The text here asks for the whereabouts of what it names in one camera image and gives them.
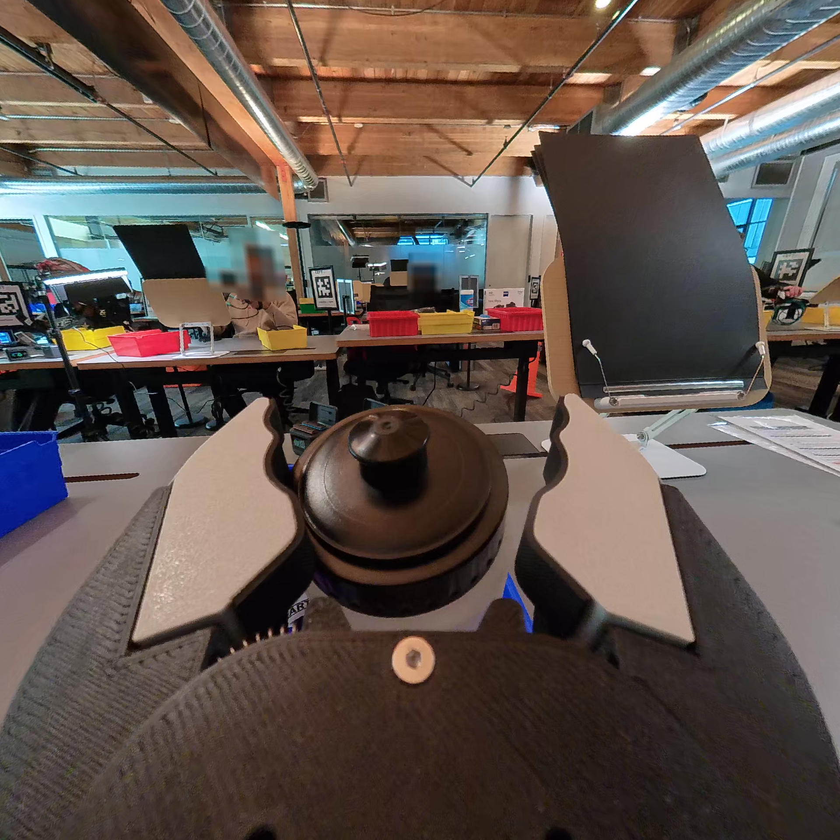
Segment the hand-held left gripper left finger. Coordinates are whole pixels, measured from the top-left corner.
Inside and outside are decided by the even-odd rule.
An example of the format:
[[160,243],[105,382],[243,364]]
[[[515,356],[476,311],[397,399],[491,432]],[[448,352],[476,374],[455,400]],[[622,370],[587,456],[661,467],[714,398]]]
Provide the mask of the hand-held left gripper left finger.
[[275,404],[252,402],[176,473],[131,642],[151,648],[197,629],[234,643],[287,628],[313,577],[313,549]]

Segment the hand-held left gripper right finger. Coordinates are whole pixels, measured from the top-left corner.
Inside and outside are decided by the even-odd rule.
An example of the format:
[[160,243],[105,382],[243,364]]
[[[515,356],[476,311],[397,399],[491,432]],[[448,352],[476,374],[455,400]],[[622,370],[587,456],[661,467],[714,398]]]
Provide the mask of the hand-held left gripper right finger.
[[544,487],[515,560],[538,632],[594,647],[618,627],[687,648],[696,641],[652,467],[579,396],[557,405]]

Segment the white water bottle black lid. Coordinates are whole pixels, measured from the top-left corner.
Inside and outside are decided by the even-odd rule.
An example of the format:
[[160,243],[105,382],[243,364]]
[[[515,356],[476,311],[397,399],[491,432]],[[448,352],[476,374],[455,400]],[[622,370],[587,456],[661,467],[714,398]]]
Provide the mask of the white water bottle black lid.
[[371,409],[320,435],[292,478],[315,559],[302,629],[472,632],[501,599],[511,482],[474,424]]

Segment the orange traffic cone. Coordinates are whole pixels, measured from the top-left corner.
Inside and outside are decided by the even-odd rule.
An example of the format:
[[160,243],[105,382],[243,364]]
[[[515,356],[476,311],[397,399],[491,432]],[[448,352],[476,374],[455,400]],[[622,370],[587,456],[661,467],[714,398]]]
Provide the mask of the orange traffic cone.
[[[537,348],[528,359],[527,398],[542,399],[543,394],[538,390],[539,365],[543,350],[543,343],[538,342]],[[518,389],[518,373],[514,373],[509,383],[500,385],[500,390],[515,393]]]

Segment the printed paper sheet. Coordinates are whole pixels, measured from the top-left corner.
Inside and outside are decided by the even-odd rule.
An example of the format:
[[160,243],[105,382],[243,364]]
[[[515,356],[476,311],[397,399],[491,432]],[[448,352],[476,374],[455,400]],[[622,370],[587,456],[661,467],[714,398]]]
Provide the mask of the printed paper sheet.
[[839,431],[794,414],[721,414],[710,427],[833,476],[839,476]]

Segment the red plastic bin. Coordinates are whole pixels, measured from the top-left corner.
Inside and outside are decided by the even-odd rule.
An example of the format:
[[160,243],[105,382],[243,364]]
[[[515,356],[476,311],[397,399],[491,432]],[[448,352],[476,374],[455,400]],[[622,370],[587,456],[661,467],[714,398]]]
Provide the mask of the red plastic bin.
[[143,330],[108,336],[113,353],[122,359],[146,359],[154,356],[182,354],[191,338],[185,332]]
[[419,315],[414,310],[370,311],[367,324],[372,339],[413,337],[419,334]]
[[540,308],[489,308],[486,310],[486,315],[498,320],[499,330],[504,333],[543,330],[543,311]]

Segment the wooden table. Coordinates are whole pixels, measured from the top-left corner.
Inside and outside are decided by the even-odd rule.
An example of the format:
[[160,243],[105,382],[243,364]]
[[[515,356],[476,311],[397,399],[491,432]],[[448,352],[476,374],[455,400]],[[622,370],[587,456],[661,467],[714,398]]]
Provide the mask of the wooden table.
[[327,374],[328,395],[335,399],[340,388],[338,351],[332,335],[304,335],[300,349],[268,350],[255,335],[222,339],[215,344],[210,355],[174,354],[155,355],[144,358],[121,358],[102,353],[93,358],[81,360],[77,369],[82,372],[109,371],[115,373],[123,383],[139,382],[146,390],[153,410],[160,436],[178,436],[172,407],[165,392],[167,385],[209,385],[214,374],[229,369],[240,372],[258,364],[280,364],[323,362]]
[[529,365],[538,356],[543,331],[464,332],[373,338],[366,325],[346,328],[335,339],[339,348],[372,355],[375,363],[394,366],[448,361],[516,361],[517,388],[513,420],[526,419]]

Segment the black framed marker sign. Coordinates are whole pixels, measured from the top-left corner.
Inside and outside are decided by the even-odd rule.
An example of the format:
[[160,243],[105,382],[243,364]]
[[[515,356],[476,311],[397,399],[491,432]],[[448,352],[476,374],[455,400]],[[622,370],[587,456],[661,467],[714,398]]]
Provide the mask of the black framed marker sign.
[[776,250],[769,263],[768,274],[777,284],[802,287],[813,254],[814,248]]
[[340,310],[340,292],[332,266],[310,268],[309,280],[316,309],[326,312]]
[[2,281],[1,293],[1,328],[30,329],[34,320],[28,307],[25,291],[18,283]]

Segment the wooden document stand black board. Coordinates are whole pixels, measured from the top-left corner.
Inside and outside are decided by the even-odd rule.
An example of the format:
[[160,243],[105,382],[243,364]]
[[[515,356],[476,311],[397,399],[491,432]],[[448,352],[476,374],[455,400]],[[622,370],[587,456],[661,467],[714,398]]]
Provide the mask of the wooden document stand black board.
[[549,390],[602,414],[743,408],[772,382],[760,288],[698,138],[541,133],[558,255]]
[[158,322],[173,330],[180,346],[176,355],[189,358],[186,338],[200,329],[215,352],[214,330],[232,317],[221,288],[210,283],[184,224],[117,224],[113,227],[142,278],[142,292]]

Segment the white light bar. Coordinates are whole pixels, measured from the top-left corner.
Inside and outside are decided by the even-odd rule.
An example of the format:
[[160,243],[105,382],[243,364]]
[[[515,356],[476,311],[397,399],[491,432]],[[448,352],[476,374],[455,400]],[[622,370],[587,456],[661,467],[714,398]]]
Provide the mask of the white light bar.
[[125,286],[129,285],[129,273],[124,268],[84,271],[72,275],[50,277],[42,276],[41,279],[47,286],[65,286],[74,283],[87,283],[105,280],[117,280],[122,282]]

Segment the black floor lamp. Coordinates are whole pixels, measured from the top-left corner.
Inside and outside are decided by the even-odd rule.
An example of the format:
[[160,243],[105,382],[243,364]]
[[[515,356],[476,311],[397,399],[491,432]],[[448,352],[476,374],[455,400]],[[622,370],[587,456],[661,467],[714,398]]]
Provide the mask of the black floor lamp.
[[303,312],[305,300],[308,299],[308,277],[303,255],[302,236],[303,232],[309,230],[310,223],[301,220],[287,220],[283,222],[282,226],[287,231],[292,282],[297,296],[297,306],[299,311]]

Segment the metal air duct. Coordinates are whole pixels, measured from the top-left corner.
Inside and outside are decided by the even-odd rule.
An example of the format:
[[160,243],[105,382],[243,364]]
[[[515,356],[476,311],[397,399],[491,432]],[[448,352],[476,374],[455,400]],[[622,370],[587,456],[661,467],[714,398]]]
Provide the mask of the metal air duct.
[[838,136],[839,73],[772,101],[700,138],[714,176],[773,161]]
[[319,184],[319,177],[305,154],[291,138],[274,110],[266,91],[239,52],[233,38],[215,14],[201,1],[163,1],[170,15],[199,49],[236,99],[256,121],[280,156],[307,189]]
[[593,111],[590,133],[634,136],[689,109],[711,89],[838,14],[835,1],[742,3],[616,105]]

